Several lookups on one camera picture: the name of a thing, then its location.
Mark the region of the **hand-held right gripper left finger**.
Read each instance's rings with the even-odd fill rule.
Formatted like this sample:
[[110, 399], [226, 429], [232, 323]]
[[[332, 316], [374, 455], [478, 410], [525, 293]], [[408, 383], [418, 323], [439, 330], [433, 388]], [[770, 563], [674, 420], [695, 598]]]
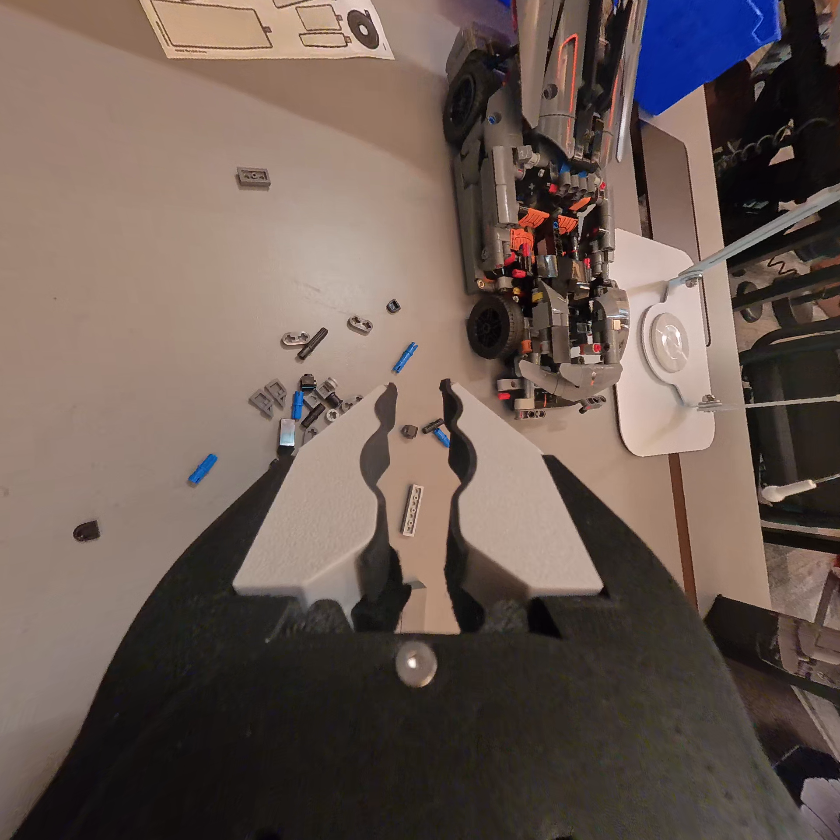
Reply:
[[394, 632], [411, 587], [378, 487], [390, 465], [394, 383], [378, 385], [290, 460], [245, 560], [238, 595], [336, 602], [357, 631]]

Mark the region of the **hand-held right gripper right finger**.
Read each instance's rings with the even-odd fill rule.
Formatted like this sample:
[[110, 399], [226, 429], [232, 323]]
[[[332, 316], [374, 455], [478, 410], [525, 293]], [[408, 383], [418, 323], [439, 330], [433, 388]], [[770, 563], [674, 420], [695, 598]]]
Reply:
[[452, 496], [444, 576], [458, 629], [477, 633], [499, 604], [603, 591], [542, 450], [466, 388], [440, 382]]

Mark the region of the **pile of small lego pieces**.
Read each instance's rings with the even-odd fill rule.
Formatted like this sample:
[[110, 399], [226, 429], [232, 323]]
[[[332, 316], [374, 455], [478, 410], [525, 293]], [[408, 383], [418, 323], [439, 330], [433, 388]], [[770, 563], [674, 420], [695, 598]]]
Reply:
[[[391, 299], [385, 305], [385, 310], [390, 314], [396, 314], [402, 309], [398, 299]], [[356, 314], [349, 316], [347, 327], [352, 332], [367, 336], [373, 330], [373, 322], [369, 318], [363, 318]], [[315, 333], [308, 332], [286, 332], [281, 336], [280, 343], [284, 348], [296, 350], [296, 358], [299, 362], [307, 361], [329, 334], [329, 329], [320, 327]], [[391, 368], [393, 375], [402, 373], [418, 349], [417, 342], [410, 342], [399, 359]], [[352, 398], [344, 400], [337, 392], [337, 383], [334, 377], [327, 376], [319, 381], [313, 374], [304, 372], [297, 385], [292, 389], [290, 396], [290, 416], [281, 418], [278, 426], [277, 450], [293, 450], [298, 441], [298, 433], [301, 433], [301, 441], [305, 443], [311, 439], [318, 430], [312, 426], [324, 417], [328, 423], [346, 414], [352, 407], [358, 404], [361, 395], [353, 395]], [[265, 383], [255, 391], [249, 398], [248, 404], [252, 405], [260, 414], [268, 419], [274, 416], [275, 408], [284, 410], [289, 391], [283, 383], [275, 378]], [[431, 434], [445, 448], [450, 447], [450, 439], [443, 431], [443, 419], [435, 419], [422, 427], [404, 425], [400, 434], [405, 439], [414, 439], [418, 434]]]

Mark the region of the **black lego set box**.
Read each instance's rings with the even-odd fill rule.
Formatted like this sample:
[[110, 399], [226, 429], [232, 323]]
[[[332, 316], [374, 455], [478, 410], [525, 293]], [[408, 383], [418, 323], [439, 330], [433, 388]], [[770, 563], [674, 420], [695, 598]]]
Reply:
[[839, 631], [717, 595], [706, 628], [725, 658], [839, 708]]

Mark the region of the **grey lego car model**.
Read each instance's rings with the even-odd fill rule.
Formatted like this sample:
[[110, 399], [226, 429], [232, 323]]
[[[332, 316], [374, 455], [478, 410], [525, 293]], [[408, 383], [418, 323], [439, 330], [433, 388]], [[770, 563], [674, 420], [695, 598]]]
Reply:
[[510, 2], [512, 34], [462, 27], [448, 54], [444, 136], [473, 353], [503, 364], [515, 419], [606, 402], [631, 326], [612, 278], [604, 170], [629, 137], [648, 2]]

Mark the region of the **white adjustable stand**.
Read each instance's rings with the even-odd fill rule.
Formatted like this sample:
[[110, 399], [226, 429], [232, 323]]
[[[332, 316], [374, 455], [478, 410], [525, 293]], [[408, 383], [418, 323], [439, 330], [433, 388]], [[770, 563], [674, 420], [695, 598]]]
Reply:
[[838, 186], [690, 264], [688, 255], [650, 238], [616, 231], [614, 278], [629, 296], [631, 325], [616, 385], [618, 426], [635, 456], [708, 448], [718, 413], [740, 411], [711, 388], [700, 284], [712, 268], [732, 263], [788, 228], [838, 203]]

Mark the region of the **black office chair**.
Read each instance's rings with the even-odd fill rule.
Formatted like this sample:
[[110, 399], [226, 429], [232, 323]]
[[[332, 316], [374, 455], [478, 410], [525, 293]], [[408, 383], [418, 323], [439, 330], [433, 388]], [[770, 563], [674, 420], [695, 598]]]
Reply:
[[771, 331], [739, 361], [762, 519], [837, 530], [838, 317]]

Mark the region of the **printed sticker sheet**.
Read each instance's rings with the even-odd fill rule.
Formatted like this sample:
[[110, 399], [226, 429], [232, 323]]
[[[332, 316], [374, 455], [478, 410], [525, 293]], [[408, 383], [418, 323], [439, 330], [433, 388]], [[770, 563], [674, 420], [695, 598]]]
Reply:
[[142, 1], [171, 59], [393, 60], [372, 2]]

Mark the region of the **blue storage bin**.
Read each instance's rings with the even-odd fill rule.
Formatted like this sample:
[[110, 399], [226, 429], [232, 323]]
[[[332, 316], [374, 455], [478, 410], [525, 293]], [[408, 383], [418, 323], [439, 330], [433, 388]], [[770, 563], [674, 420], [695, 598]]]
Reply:
[[649, 1], [635, 101], [657, 116], [781, 37], [777, 1]]

